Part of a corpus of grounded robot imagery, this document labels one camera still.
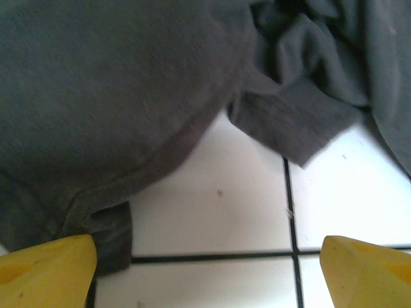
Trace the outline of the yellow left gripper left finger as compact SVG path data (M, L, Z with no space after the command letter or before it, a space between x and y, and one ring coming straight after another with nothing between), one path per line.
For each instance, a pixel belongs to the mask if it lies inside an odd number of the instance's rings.
M85 308L96 270L91 235L0 256L0 308Z

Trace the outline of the dark grey t-shirt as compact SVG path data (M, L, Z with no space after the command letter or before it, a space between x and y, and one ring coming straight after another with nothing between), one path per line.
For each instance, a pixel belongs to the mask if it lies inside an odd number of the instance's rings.
M367 111L411 175L411 0L0 0L0 245L128 268L128 199L221 110L298 165Z

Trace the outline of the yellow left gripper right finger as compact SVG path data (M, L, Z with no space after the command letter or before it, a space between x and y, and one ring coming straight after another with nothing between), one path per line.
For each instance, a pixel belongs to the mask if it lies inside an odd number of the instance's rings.
M334 308L411 308L411 253L329 235L321 269Z

